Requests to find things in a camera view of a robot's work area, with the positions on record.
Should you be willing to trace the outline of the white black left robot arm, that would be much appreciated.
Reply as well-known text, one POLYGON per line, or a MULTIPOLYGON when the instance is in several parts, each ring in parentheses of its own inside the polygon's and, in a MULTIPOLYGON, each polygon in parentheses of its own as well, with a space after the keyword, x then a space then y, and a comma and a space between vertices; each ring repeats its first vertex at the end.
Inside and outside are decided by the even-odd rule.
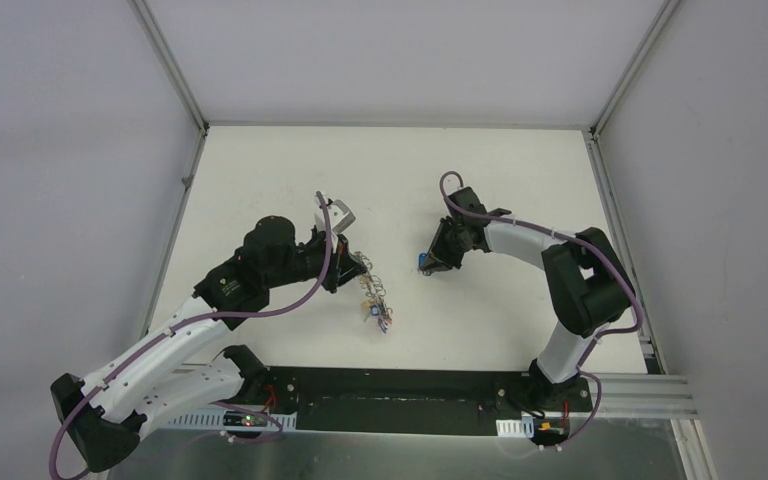
POLYGON ((366 273, 344 234, 351 213, 318 213, 311 238, 295 239, 287 218, 267 216, 231 257, 198 282, 181 307, 156 330, 98 370, 56 379, 50 391, 61 428, 92 473, 125 460, 154 430, 191 409, 236 399, 267 398, 268 369, 245 345, 224 348, 208 365, 183 377, 172 373, 205 345, 249 318, 266 318, 272 290, 313 281, 334 293, 366 273))

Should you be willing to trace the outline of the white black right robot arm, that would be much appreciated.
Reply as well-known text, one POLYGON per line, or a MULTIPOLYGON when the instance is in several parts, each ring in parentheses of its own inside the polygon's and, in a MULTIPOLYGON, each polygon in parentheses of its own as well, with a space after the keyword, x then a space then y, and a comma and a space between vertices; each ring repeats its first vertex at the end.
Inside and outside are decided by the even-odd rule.
POLYGON ((579 365, 597 335, 632 305, 633 291, 615 251, 598 228, 566 234, 520 222, 509 210, 487 210, 469 187, 445 201, 449 214, 440 220, 420 271, 458 269, 466 253, 482 251, 544 272, 557 323, 519 389, 524 403, 555 408, 579 379, 579 365))

